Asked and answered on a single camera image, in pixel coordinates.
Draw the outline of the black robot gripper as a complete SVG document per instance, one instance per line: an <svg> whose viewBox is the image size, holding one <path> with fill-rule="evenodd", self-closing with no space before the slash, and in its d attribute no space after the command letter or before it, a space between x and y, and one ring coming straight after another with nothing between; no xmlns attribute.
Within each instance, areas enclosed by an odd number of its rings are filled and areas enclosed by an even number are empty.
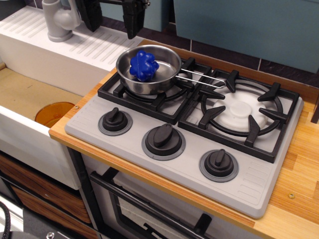
<svg viewBox="0 0 319 239"><path fill-rule="evenodd" d="M128 39L136 37L144 27L145 10L151 4L149 0L76 0L81 19L91 32L96 31L103 23L100 2L122 5Z"/></svg>

